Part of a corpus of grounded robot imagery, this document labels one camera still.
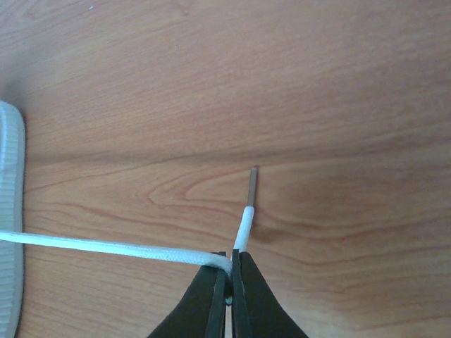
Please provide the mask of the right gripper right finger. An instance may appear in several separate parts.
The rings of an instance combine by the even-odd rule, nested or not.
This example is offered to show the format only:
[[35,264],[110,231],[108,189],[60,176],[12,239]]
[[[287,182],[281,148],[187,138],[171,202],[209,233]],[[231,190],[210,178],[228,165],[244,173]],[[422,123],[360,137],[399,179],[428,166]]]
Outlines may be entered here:
[[279,304],[252,256],[235,249],[232,262],[232,336],[307,338]]

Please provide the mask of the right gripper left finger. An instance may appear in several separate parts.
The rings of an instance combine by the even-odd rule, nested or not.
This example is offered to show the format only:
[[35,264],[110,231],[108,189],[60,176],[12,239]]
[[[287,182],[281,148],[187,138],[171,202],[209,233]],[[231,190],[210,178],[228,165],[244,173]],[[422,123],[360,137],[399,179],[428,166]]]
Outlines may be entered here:
[[228,275],[202,266],[177,306],[149,334],[149,338],[224,337]]

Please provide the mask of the beige lace platform sneaker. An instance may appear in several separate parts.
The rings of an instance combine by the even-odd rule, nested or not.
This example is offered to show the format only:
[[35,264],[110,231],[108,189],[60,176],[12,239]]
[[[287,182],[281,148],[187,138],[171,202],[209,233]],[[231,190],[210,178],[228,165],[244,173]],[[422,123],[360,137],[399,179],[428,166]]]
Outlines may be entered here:
[[1,336],[14,337],[24,285],[24,245],[75,249],[210,267],[232,278],[232,261],[204,251],[142,246],[23,232],[25,125],[20,111],[1,102]]

